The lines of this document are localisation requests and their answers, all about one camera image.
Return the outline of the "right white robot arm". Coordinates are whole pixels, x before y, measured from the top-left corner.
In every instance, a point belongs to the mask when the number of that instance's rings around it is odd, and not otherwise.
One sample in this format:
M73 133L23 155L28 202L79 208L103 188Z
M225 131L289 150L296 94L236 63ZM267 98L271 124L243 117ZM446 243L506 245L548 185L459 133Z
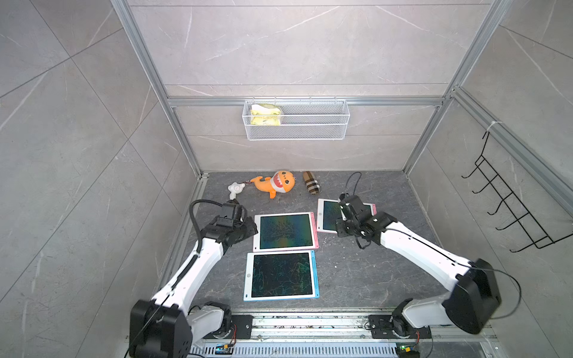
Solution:
M446 289L426 299L408 298L389 319L400 338L426 326L454 325L467 334L479 334L501 305L495 271L485 260L468 260L440 248L383 211L372 214L356 195L343 193L338 201L343 217L336 222L339 237L389 249L424 270Z

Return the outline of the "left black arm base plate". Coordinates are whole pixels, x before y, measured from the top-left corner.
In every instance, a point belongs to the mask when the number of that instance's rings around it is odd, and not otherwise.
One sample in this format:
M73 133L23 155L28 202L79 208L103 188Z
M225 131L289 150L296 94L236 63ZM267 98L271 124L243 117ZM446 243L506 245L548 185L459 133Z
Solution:
M233 337L239 340L250 340L254 326L253 320L254 316L246 314L225 316L221 331L216 336L224 340Z

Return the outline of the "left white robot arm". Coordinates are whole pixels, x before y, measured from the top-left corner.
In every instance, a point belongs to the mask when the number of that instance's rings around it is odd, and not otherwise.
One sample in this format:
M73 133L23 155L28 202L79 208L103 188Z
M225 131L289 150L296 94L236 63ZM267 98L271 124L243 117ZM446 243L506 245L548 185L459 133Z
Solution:
M228 305L210 301L192 310L192 301L227 250L258 231L254 219L236 199L219 208L219 215L204 228L190 216L198 237L194 251L150 300L139 300L131 308L125 356L187 357L205 336L230 330Z

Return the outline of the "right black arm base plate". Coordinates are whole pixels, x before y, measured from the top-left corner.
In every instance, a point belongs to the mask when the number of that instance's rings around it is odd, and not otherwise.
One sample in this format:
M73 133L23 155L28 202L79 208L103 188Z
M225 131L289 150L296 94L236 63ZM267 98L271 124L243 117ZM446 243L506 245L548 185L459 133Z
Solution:
M432 333L429 328L412 328L401 319L391 315L370 315L363 326L372 335L373 339L430 339Z

